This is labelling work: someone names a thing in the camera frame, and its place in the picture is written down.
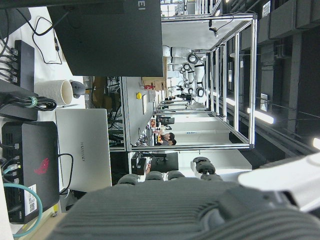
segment desk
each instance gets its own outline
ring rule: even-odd
[[[149,99],[147,101],[147,111],[143,113],[143,103],[141,99],[137,99],[137,93],[147,95],[146,90],[141,89],[141,77],[122,77],[121,84],[123,86],[123,102],[124,102],[124,117],[127,137],[127,148],[135,145],[140,134],[146,128],[148,122],[154,114],[154,103]],[[156,99],[164,91],[156,92]]]
[[[33,27],[36,25],[36,21],[38,17],[45,17],[46,19],[50,20],[50,16],[46,7],[33,7],[33,8],[30,8],[29,10],[31,13],[30,23]],[[48,22],[46,22],[45,20],[41,21],[38,24],[37,32],[42,33],[49,27],[50,27],[50,24]],[[37,42],[38,46],[42,49],[42,52],[46,61],[57,60],[57,54],[55,50],[52,31],[50,31],[48,34],[44,36],[35,36],[34,39]],[[47,65],[43,62],[43,59],[41,57],[39,50],[36,48],[35,44],[33,43],[32,30],[27,24],[24,24],[22,27],[20,27],[18,30],[16,30],[9,36],[8,46],[13,47],[15,45],[15,40],[23,40],[24,42],[26,42],[27,44],[35,48],[35,53],[34,53],[34,82],[35,83],[40,81],[64,80],[64,79],[74,80],[74,81],[83,83],[82,76],[72,75],[68,64],[65,62],[62,56],[61,56],[62,65],[58,65],[58,64]],[[81,96],[78,99],[74,98],[71,102],[71,105],[74,105],[74,104],[76,104],[77,106],[72,106],[71,108],[80,108],[80,109],[86,108],[85,97]],[[12,120],[8,118],[0,117],[0,135],[2,134],[1,128],[3,124],[10,121]],[[38,121],[54,121],[55,122],[56,121],[55,111],[39,112]],[[9,227],[6,199],[5,199],[2,183],[0,183],[0,219],[1,219],[0,240],[2,239],[13,240],[12,231],[17,232],[18,229],[21,227],[21,225],[11,224],[12,231]]]

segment white cup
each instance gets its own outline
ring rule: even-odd
[[[68,80],[36,82],[34,84],[34,92],[39,97],[55,100],[57,105],[69,105],[73,97],[72,86]]]

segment computer screen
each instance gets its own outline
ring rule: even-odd
[[[108,0],[48,11],[53,24],[62,19],[54,29],[73,75],[163,76],[160,1]]]
[[[167,173],[179,170],[178,153],[167,153],[166,157],[153,157],[150,171]]]

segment yellow button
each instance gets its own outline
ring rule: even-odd
[[[142,99],[142,94],[141,94],[141,92],[138,92],[138,93],[136,94],[136,99]]]

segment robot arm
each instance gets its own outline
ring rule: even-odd
[[[310,212],[320,207],[320,153],[243,173],[238,181],[261,191],[290,193],[301,211]]]

